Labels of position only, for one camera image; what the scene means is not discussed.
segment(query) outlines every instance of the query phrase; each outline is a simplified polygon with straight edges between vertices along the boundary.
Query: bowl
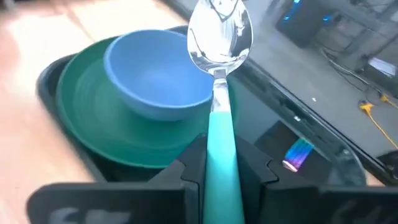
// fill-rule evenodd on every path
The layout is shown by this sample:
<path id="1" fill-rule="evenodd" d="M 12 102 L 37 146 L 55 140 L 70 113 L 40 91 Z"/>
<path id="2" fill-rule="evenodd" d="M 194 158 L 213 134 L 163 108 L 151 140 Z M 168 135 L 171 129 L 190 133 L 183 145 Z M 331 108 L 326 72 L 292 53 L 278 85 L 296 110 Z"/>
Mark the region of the bowl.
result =
<path id="1" fill-rule="evenodd" d="M 211 103 L 213 77 L 193 64 L 183 34 L 139 30 L 122 35 L 106 49 L 104 67 L 123 102 L 143 117 L 178 121 Z"/>

